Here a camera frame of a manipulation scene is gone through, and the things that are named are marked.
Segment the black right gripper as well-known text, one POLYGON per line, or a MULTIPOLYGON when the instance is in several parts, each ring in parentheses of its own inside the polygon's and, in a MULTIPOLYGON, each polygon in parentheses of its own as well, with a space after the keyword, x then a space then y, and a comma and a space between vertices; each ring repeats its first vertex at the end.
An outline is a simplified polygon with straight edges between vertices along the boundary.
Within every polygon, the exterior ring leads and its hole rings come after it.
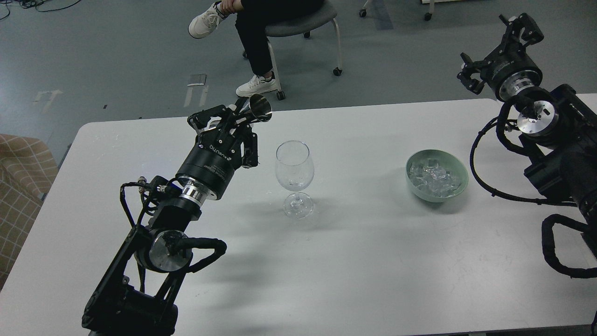
POLYGON ((543 81, 543 72, 527 55, 526 48, 542 42, 544 34, 527 13, 510 19, 499 15, 499 19, 506 26, 499 46, 484 60, 473 61, 466 53, 460 53, 463 65, 457 79, 477 95, 486 83, 497 100, 505 102, 517 94, 516 81, 522 79, 526 86, 539 86, 543 81), (480 79, 472 78, 474 74, 480 74, 480 79))

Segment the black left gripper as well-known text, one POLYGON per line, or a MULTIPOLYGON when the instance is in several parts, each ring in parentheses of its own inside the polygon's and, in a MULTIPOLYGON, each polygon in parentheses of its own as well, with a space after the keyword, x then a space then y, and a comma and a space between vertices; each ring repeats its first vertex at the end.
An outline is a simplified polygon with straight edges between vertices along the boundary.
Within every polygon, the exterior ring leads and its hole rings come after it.
POLYGON ((242 123, 233 130, 235 108, 236 105, 218 105, 187 118, 197 133, 196 143, 175 178, 181 184, 194 179, 211 192, 209 199, 222 198, 237 169, 259 164, 257 134, 252 125, 242 123))

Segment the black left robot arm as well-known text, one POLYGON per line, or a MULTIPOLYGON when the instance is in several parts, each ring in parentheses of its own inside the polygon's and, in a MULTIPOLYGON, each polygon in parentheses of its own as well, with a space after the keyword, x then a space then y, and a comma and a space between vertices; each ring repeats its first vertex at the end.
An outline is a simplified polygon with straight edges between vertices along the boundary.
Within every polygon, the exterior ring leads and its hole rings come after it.
POLYGON ((187 273, 226 252, 217 238, 189 238, 205 200, 219 200, 240 167, 258 165, 253 123, 271 119, 258 94, 190 115, 194 146, 172 179, 124 183, 120 202, 132 229, 88 300, 82 326, 92 336, 171 336, 175 298, 187 273))

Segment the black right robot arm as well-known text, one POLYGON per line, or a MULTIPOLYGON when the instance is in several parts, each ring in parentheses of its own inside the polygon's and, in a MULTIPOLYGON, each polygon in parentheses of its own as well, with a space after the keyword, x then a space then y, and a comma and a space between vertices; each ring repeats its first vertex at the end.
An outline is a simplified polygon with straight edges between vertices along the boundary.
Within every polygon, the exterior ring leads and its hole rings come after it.
POLYGON ((542 71, 527 55, 529 45, 544 39, 535 20, 527 13, 500 20, 506 26, 499 45, 484 59, 473 61, 461 53, 463 65, 457 79, 479 94, 488 85, 502 107, 497 117, 479 131, 469 155, 477 183, 492 196, 515 202, 578 208, 584 223, 560 214, 541 224, 544 260, 557 272, 572 278, 595 278, 595 268, 563 265, 556 255, 554 226, 561 224, 581 233, 596 253, 597 214, 597 118, 571 85, 548 91, 541 87, 542 71), (485 183, 475 168, 475 152, 482 136, 494 129, 498 141, 512 153, 527 157, 531 164, 524 176, 541 198, 504 193, 485 183))

